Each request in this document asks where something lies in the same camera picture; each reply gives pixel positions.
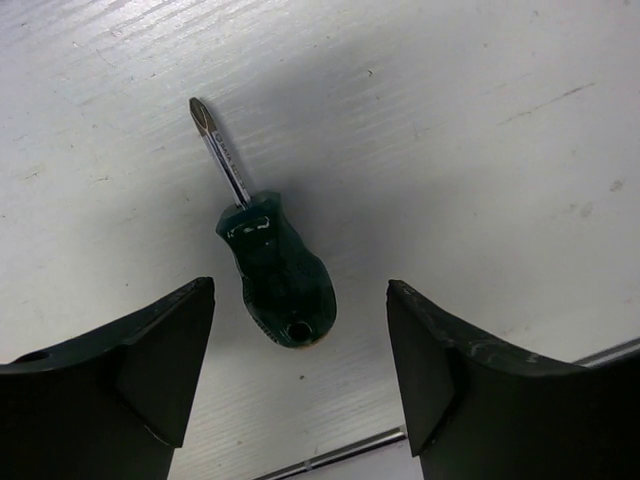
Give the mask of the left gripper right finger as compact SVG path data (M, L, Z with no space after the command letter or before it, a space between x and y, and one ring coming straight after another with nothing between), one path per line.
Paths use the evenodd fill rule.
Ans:
M639 344L566 363L513 345L407 283L387 320L411 453L427 479L635 479Z

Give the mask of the green orange-tipped screwdriver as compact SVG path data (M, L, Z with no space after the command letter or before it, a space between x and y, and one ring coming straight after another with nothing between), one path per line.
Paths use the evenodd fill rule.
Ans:
M337 317L335 291L325 265L288 221L279 193L249 193L205 104L192 97L189 110L234 198L222 213L216 233L233 254L250 316L282 347L298 349L317 343Z

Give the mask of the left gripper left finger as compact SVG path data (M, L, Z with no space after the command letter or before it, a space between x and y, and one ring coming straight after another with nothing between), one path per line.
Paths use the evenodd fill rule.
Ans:
M214 314L200 277L151 305L1 366L4 479L165 479Z

